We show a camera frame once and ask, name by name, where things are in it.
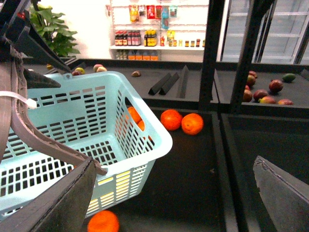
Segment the plastic basket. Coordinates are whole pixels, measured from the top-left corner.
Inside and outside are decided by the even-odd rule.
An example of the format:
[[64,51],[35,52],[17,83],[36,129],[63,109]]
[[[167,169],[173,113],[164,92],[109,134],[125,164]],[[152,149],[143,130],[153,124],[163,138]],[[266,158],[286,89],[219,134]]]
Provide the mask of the plastic basket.
[[[155,160],[171,149],[170,134],[121,73],[49,77],[61,88],[28,91],[38,105],[28,110],[30,120],[46,136],[108,167],[105,176],[97,175],[86,217],[138,195]],[[127,101],[143,119],[144,131],[128,113]],[[28,147],[10,130],[0,164],[0,220],[72,168]]]

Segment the shelf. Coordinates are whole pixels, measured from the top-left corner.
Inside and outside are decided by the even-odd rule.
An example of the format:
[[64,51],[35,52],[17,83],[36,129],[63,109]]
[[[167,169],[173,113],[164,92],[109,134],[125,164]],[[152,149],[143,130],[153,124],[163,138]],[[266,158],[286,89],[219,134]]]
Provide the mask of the shelf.
[[155,47],[145,47],[145,46],[116,46],[112,45],[111,49],[116,50],[174,50],[174,51],[204,51],[204,47],[169,47],[169,46],[155,46]]

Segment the hanging product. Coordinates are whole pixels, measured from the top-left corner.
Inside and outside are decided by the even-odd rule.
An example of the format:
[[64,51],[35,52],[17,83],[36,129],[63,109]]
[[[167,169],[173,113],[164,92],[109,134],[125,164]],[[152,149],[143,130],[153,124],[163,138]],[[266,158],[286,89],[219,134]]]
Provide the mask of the hanging product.
[[169,43],[170,41],[174,41],[175,38],[175,31],[174,30],[168,30],[167,32],[167,42]]
[[155,6],[147,6],[147,19],[155,19]]
[[169,7],[169,16],[171,18],[176,18],[177,17],[177,8],[178,8],[178,6],[170,6]]
[[146,6],[145,5],[139,5],[139,13],[140,13],[140,16],[146,16]]
[[140,21],[139,7],[138,5],[129,5],[130,21],[136,23]]
[[162,28],[169,29],[169,7],[164,6],[162,9]]
[[162,15],[162,6],[155,6],[155,18],[161,19]]

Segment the fruit display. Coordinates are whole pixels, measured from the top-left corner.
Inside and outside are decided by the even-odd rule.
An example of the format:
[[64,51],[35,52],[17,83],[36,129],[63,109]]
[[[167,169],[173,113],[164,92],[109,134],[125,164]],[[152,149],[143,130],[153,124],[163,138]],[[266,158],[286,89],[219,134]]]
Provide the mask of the fruit display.
[[131,74],[132,77],[140,77],[141,76],[141,73],[140,71],[134,71],[132,74]]
[[74,71],[72,72],[72,75],[73,75],[73,76],[79,76],[79,75],[83,75],[83,74],[82,74],[82,72],[79,71],[79,70],[74,70]]
[[82,75],[85,74],[85,69],[81,68],[81,67],[78,67],[75,69],[76,71],[80,71]]
[[269,83],[269,89],[272,93],[276,94],[283,89],[283,83],[281,80],[272,80]]
[[252,87],[255,84],[255,77],[252,75],[248,75],[247,86]]
[[100,67],[97,68],[97,73],[106,72],[106,71],[107,71],[107,69],[104,66],[100,66]]
[[101,65],[101,64],[95,64],[95,65],[93,66],[93,71],[96,73],[99,67],[103,67],[103,65]]
[[255,71],[249,71],[249,75],[252,75],[255,77],[255,79],[257,78],[257,73]]
[[268,92],[265,89],[258,89],[256,92],[253,94],[253,98],[255,101],[259,101],[259,99],[268,96]]
[[283,76],[283,81],[286,83],[291,83],[296,79],[296,75],[294,73],[287,73]]
[[139,113],[136,111],[136,109],[133,106],[130,106],[127,110],[129,111],[129,114],[133,118],[133,121],[136,124],[138,124],[141,121],[141,117],[140,117]]
[[250,90],[245,89],[242,97],[243,102],[251,102],[252,100],[252,93]]
[[46,68],[47,68],[48,70],[51,70],[51,69],[53,68],[53,66],[52,66],[51,64],[47,64],[47,65],[46,65]]
[[289,99],[281,99],[278,101],[279,105],[294,105],[294,103]]
[[103,210],[96,213],[89,221],[88,232],[118,232],[120,228],[119,219],[115,213]]
[[168,131],[177,130],[182,124],[183,116],[174,109],[168,109],[161,114],[160,121]]
[[196,113],[191,113],[183,117],[182,130],[188,135],[197,135],[204,127],[203,118]]
[[197,135],[204,127],[203,118],[196,113],[190,113],[184,117],[174,109],[168,109],[161,114],[160,121],[168,131],[175,131],[182,128],[188,135]]
[[276,100],[271,96],[266,96],[266,97],[259,99],[259,103],[276,104]]
[[[295,74],[287,73],[283,75],[282,80],[277,77],[273,80],[269,79],[270,82],[268,82],[263,75],[260,79],[257,79],[257,73],[249,71],[242,102],[293,105],[293,101],[283,98],[281,91],[284,89],[284,85],[291,84],[295,79]],[[253,86],[259,87],[254,93],[252,91],[255,89]]]

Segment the display counter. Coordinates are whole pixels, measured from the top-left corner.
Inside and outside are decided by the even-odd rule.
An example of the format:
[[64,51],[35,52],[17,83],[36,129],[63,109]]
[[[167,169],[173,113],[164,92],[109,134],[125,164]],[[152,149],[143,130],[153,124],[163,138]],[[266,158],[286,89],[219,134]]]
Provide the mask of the display counter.
[[[162,110],[152,110],[160,117]],[[170,131],[173,147],[155,161],[142,192],[109,208],[119,218],[120,232],[238,231],[219,121],[215,113],[201,115],[202,132]]]

